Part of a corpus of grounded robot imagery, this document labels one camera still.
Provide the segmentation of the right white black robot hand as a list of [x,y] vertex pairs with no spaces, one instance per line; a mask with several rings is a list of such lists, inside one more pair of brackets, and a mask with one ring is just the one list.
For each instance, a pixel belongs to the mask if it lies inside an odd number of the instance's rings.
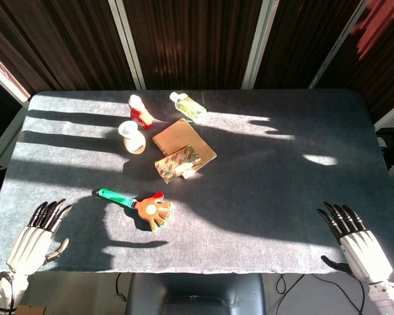
[[335,237],[352,274],[366,284],[387,281],[393,272],[375,235],[367,229],[356,211],[346,205],[324,202],[326,211],[317,212]]

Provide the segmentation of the red ketchup squeeze bottle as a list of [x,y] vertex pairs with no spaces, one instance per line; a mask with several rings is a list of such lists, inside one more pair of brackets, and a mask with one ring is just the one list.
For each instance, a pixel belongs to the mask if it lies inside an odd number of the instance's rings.
[[129,97],[130,116],[141,129],[150,129],[153,123],[153,117],[146,109],[141,98],[135,94]]

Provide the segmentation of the red hand clapper green handle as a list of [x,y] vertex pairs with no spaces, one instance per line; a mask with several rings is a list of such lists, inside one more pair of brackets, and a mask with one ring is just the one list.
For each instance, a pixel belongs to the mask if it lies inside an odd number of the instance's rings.
[[171,218],[173,204],[170,201],[164,202],[163,192],[157,192],[142,201],[137,201],[107,188],[101,188],[98,195],[130,209],[135,209],[138,216],[149,224],[153,232],[165,227],[167,221]]

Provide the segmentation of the white frame post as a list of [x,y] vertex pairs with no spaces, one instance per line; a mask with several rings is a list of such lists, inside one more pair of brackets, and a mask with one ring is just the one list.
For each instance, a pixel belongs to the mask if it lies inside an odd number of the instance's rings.
[[322,64],[320,65],[319,69],[317,70],[316,74],[314,75],[313,79],[311,80],[310,84],[308,85],[309,89],[314,89],[318,82],[320,81],[321,77],[324,75],[325,71],[328,69],[330,63],[333,61],[335,55],[340,50],[341,46],[344,44],[344,41],[347,39],[349,32],[352,30],[354,25],[358,22],[359,18],[363,14],[367,4],[370,0],[359,0],[358,5],[355,7],[352,15],[349,17],[347,23],[344,25],[342,31],[338,35],[335,43],[332,45],[332,48],[329,50],[328,54],[326,55],[325,59],[323,60]]
[[18,80],[10,73],[7,67],[0,61],[0,86],[6,90],[21,106],[28,107],[30,94],[23,88]]
[[241,89],[253,89],[280,0],[262,0]]
[[394,108],[392,108],[388,113],[386,113],[382,118],[380,118],[375,124],[374,128],[375,131],[380,130],[383,128],[386,124],[391,122],[394,119]]
[[136,90],[145,91],[146,83],[142,73],[141,63],[136,50],[133,33],[129,24],[127,11],[123,0],[107,0],[114,19],[124,55],[133,78]]

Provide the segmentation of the grey table cloth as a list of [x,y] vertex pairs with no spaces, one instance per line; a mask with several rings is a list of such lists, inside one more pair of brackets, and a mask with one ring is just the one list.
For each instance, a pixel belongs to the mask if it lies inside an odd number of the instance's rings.
[[[359,93],[345,89],[192,91],[207,109],[194,130],[217,157],[166,184],[152,138],[180,119],[167,91],[142,91],[154,116],[140,155],[123,147],[129,91],[43,91],[29,110],[0,192],[0,272],[21,229],[44,201],[72,206],[47,269],[93,272],[327,273],[342,261],[317,210],[355,210],[394,269],[394,190]],[[135,209],[101,188],[173,204],[151,231]]]

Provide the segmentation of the clear plastic bottle green label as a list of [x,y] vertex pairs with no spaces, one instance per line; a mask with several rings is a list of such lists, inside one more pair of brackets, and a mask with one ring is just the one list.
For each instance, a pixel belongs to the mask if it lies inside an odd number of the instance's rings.
[[173,101],[176,110],[184,114],[195,123],[199,123],[206,117],[206,109],[189,97],[186,93],[172,92],[169,99]]

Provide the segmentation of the folded paper packet red print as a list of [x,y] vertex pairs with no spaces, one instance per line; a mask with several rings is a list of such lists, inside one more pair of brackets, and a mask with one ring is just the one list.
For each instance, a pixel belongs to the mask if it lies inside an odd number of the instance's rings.
[[176,152],[155,161],[154,166],[162,180],[168,184],[200,162],[201,158],[198,153],[187,144]]

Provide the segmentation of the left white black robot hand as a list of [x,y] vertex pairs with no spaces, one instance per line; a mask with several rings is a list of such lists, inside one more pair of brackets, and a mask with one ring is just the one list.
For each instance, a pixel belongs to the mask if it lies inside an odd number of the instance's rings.
[[65,205],[65,201],[44,201],[35,209],[7,259],[7,266],[12,273],[30,276],[65,252],[69,238],[64,238],[53,252],[48,251],[62,221],[72,208],[71,205]]

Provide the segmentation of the brown cardboard box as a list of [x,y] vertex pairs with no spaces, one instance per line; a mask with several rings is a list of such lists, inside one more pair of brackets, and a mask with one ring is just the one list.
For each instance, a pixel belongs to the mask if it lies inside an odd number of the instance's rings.
[[46,307],[20,304],[14,315],[45,315]]

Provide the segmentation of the brown spiral notebook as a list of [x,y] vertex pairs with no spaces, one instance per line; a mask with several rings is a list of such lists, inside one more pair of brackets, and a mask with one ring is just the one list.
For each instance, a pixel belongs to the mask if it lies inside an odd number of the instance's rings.
[[183,175],[187,179],[211,160],[217,157],[213,149],[204,141],[204,139],[191,127],[183,118],[164,129],[152,138],[154,144],[162,151],[164,156],[168,156],[177,150],[191,145],[199,155],[200,164],[192,167]]

